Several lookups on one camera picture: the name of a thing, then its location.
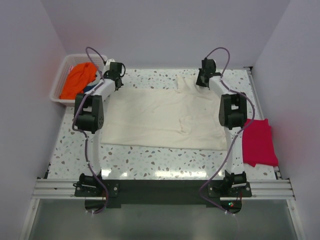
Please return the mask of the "cream t shirt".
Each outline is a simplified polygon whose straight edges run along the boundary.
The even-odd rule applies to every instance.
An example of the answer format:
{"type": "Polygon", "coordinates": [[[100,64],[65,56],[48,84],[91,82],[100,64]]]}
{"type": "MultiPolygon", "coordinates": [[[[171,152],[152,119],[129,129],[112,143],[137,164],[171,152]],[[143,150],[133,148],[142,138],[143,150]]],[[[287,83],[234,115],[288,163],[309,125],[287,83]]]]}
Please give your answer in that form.
{"type": "Polygon", "coordinates": [[[104,114],[102,144],[156,148],[227,149],[219,123],[220,97],[177,77],[175,89],[121,88],[113,92],[104,114]]]}

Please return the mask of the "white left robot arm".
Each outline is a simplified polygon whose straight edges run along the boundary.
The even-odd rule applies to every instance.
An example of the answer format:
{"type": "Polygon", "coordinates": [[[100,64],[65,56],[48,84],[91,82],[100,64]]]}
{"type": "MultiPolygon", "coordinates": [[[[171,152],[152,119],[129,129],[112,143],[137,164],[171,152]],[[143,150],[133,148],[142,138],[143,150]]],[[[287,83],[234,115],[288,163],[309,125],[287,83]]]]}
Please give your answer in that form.
{"type": "Polygon", "coordinates": [[[123,63],[107,61],[97,85],[75,97],[72,129],[84,134],[85,162],[94,178],[87,182],[85,189],[92,196],[99,196],[104,190],[104,184],[97,180],[101,173],[99,139],[104,125],[103,102],[123,86],[122,78],[125,73],[123,63]]]}

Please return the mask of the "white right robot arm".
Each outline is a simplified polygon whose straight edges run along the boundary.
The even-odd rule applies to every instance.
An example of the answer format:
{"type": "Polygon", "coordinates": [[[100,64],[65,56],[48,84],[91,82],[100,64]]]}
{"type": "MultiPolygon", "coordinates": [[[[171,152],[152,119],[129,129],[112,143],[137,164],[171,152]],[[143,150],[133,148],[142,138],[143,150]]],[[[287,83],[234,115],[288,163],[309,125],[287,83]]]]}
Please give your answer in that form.
{"type": "Polygon", "coordinates": [[[213,59],[204,58],[201,61],[196,85],[209,88],[220,96],[218,120],[225,131],[228,151],[222,164],[225,167],[222,183],[215,189],[233,197],[247,184],[242,145],[248,118],[247,98],[244,93],[232,90],[223,82],[213,59]]]}

